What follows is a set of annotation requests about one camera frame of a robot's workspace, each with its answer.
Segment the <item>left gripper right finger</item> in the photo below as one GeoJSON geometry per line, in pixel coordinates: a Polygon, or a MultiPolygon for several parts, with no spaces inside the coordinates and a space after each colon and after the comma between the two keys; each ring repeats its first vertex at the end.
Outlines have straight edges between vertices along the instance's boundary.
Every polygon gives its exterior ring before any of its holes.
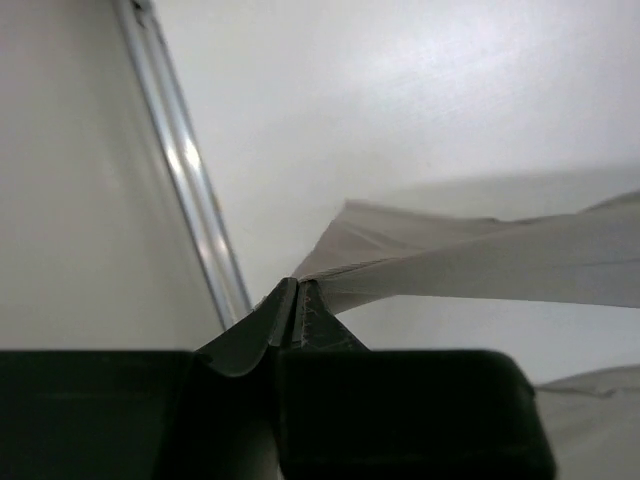
{"type": "Polygon", "coordinates": [[[277,356],[288,479],[552,479],[535,392],[489,350],[371,350],[301,285],[277,356]]]}

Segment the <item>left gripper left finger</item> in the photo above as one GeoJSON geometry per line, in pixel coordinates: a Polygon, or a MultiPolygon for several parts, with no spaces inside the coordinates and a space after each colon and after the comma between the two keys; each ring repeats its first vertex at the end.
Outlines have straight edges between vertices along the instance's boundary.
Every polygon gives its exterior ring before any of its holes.
{"type": "Polygon", "coordinates": [[[281,280],[194,351],[3,351],[2,477],[277,478],[269,356],[297,293],[281,280]]]}

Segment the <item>grey trousers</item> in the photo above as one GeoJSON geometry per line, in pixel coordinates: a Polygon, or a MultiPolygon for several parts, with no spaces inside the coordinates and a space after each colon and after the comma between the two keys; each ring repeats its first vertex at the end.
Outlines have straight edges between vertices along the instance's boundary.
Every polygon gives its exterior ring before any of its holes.
{"type": "MultiPolygon", "coordinates": [[[[336,318],[401,295],[639,305],[637,193],[574,214],[517,221],[421,217],[405,229],[402,220],[399,212],[345,210],[302,277],[290,278],[298,293],[301,285],[316,283],[336,318]]],[[[277,442],[277,356],[291,342],[298,293],[281,343],[272,350],[277,442]]],[[[638,477],[637,365],[532,387],[556,463],[552,479],[638,477]]]]}

